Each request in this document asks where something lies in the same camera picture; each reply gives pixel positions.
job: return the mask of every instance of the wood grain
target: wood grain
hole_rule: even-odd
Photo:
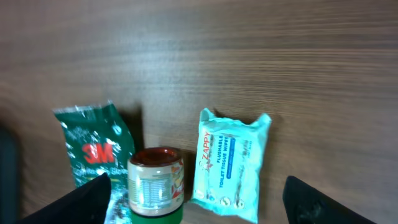
[[[127,123],[146,147],[191,154],[204,107],[245,122],[269,113],[260,223],[287,223],[288,175],[395,223],[397,11],[394,0],[0,1],[0,120],[21,140],[22,217],[74,188],[52,109],[112,99],[140,111]],[[185,224],[243,223],[184,212]]]

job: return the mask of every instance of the jar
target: jar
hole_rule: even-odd
[[[154,218],[160,218],[160,223],[180,223],[184,200],[181,153],[166,147],[145,149],[131,157],[128,171],[129,206],[135,217],[132,222],[150,219],[148,223],[154,223]]]

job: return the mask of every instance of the white logo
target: white logo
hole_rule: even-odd
[[[203,192],[201,192],[200,190],[197,190],[197,197],[200,199],[205,198],[205,194]]]
[[[116,135],[120,135],[122,133],[122,128],[120,128],[120,126],[115,124],[115,125],[112,126],[112,128],[113,128],[113,131],[114,131],[114,133]]]
[[[225,207],[229,207],[231,205],[231,201],[228,197],[222,197],[220,200],[220,204]]]
[[[244,208],[244,202],[242,199],[239,199],[236,203],[234,203],[234,207],[237,209],[243,209]]]

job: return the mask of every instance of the plastic packaging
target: plastic packaging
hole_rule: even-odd
[[[246,125],[202,110],[191,202],[257,223],[259,173],[270,125],[266,114]]]
[[[114,105],[75,106],[54,113],[65,134],[76,187],[106,172],[112,191],[104,223],[131,223],[127,161],[134,154],[134,141]]]

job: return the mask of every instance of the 3m logo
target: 3m logo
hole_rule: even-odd
[[[112,145],[105,143],[101,144],[85,144],[83,152],[86,153],[85,159],[89,164],[100,164],[114,162]]]

